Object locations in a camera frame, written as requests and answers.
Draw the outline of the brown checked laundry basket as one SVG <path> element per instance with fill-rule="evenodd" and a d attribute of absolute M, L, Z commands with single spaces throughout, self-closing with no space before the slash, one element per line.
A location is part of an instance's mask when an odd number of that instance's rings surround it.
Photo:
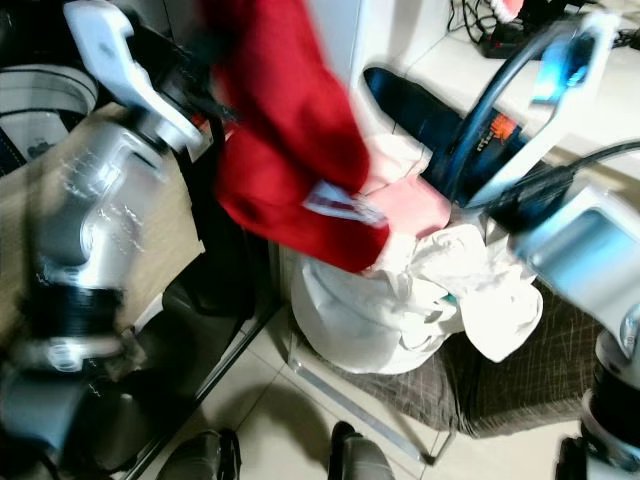
<path fill-rule="evenodd" d="M 502 436 L 575 420 L 593 384 L 599 326 L 585 312 L 534 280 L 543 315 L 511 356 L 490 361 L 457 333 L 415 370 L 356 374 L 324 365 L 394 411 L 429 428 L 474 438 Z"/>

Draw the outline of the pink garment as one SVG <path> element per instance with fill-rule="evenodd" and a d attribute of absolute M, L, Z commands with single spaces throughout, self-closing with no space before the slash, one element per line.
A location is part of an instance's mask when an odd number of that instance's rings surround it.
<path fill-rule="evenodd" d="M 365 143 L 370 174 L 362 195 L 387 216 L 390 230 L 422 238 L 444 228 L 451 220 L 451 205 L 421 178 L 429 151 L 398 134 L 375 134 Z"/>

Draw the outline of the black top-loading washing machine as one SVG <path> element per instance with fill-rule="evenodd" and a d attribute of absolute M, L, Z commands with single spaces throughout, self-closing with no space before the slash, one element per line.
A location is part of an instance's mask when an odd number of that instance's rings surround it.
<path fill-rule="evenodd" d="M 131 6 L 108 1 L 128 14 L 134 27 L 146 27 Z M 6 33 L 1 51 L 0 124 L 9 129 L 15 150 L 22 160 L 44 154 L 56 142 L 64 140 L 70 129 L 93 111 L 120 108 L 104 87 L 76 72 L 78 56 L 64 54 L 58 45 L 59 33 L 51 32 L 51 15 L 59 14 L 65 3 L 69 1 L 19 0 L 13 8 L 6 9 L 4 15 Z M 230 347 L 221 356 L 218 375 L 212 380 L 207 394 L 223 378 L 229 362 L 241 356 L 247 348 L 246 340 L 237 339 L 239 328 L 248 320 L 269 315 L 278 303 L 270 284 L 268 244 L 238 227 L 212 195 L 212 183 L 224 155 L 228 124 L 224 131 L 219 131 L 215 125 L 206 127 L 204 142 L 189 151 L 200 178 L 184 179 L 175 160 L 180 192 L 186 196 L 186 210 L 191 215 L 201 250 L 174 279 L 180 280 L 180 293 L 191 294 L 200 310 L 236 321 Z M 17 335 L 20 323 L 6 316 L 17 302 L 9 296 L 3 284 L 3 252 L 0 265 L 3 288 L 1 315 L 5 335 L 3 361 L 6 348 Z M 142 328 L 160 311 L 163 292 L 173 280 L 146 307 L 140 320 L 132 325 L 134 328 Z M 195 410 L 205 398 L 196 404 Z M 175 434 L 189 413 L 180 415 Z M 116 472 L 110 480 L 115 475 L 133 479 L 141 474 L 168 442 L 151 449 L 150 461 L 142 468 Z"/>

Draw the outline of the metal basket stand frame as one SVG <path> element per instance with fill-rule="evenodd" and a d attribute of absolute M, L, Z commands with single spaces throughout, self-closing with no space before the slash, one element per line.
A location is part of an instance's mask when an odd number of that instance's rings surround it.
<path fill-rule="evenodd" d="M 419 421 L 394 411 L 330 370 L 293 332 L 275 334 L 271 346 L 282 356 L 283 372 L 301 385 L 303 393 L 314 398 L 324 410 L 340 420 L 351 422 L 358 433 L 378 443 L 389 460 L 419 477 L 436 465 L 436 443 L 448 434 L 426 428 Z"/>

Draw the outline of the red garment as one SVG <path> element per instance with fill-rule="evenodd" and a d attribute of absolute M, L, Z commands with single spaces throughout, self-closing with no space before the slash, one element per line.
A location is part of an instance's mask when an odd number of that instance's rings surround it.
<path fill-rule="evenodd" d="M 228 38 L 216 68 L 236 122 L 215 196 L 256 236 L 348 271 L 379 259 L 387 219 L 360 196 L 370 152 L 305 0 L 201 0 Z"/>

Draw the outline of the grey robot foot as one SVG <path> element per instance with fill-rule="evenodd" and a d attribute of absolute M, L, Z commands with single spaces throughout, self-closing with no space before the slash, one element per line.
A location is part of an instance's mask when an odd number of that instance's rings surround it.
<path fill-rule="evenodd" d="M 155 480 L 239 480 L 241 465 L 236 431 L 202 431 L 170 453 Z"/>
<path fill-rule="evenodd" d="M 339 421 L 330 435 L 326 480 L 396 480 L 396 476 L 379 445 Z"/>

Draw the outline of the grey left robot foot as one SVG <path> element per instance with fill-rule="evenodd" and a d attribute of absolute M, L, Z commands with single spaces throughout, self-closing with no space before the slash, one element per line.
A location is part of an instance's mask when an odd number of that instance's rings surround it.
<path fill-rule="evenodd" d="M 236 431 L 202 431 L 170 453 L 155 480 L 239 480 L 241 465 Z"/>

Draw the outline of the black power strip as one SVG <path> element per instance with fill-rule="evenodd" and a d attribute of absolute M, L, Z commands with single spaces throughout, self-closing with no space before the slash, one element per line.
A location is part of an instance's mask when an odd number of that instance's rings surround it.
<path fill-rule="evenodd" d="M 506 60 L 524 49 L 532 38 L 539 36 L 548 26 L 524 26 L 524 24 L 498 24 L 475 42 L 477 51 L 485 59 Z"/>

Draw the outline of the dark blue garment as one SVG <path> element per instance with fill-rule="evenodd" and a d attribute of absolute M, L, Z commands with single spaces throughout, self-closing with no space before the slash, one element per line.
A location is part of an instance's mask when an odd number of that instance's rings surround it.
<path fill-rule="evenodd" d="M 470 202 L 530 141 L 518 120 L 493 108 L 481 115 L 475 140 L 466 142 L 466 115 L 429 88 L 381 65 L 367 67 L 364 82 L 378 108 L 430 151 L 425 178 L 457 204 Z"/>

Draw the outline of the white garment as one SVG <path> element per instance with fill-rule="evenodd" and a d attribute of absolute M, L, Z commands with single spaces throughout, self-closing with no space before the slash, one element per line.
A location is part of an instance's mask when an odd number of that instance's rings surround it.
<path fill-rule="evenodd" d="M 506 360 L 543 315 L 534 276 L 508 243 L 494 221 L 451 207 L 429 236 L 390 232 L 362 273 L 302 256 L 291 275 L 294 319 L 321 357 L 356 374 L 415 370 L 457 333 L 490 361 Z"/>

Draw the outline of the grey right robot foot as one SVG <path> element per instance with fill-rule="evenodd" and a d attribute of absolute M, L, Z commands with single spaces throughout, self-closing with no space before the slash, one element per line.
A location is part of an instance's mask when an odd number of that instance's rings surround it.
<path fill-rule="evenodd" d="M 330 435 L 326 480 L 396 480 L 396 476 L 379 445 L 339 421 Z"/>

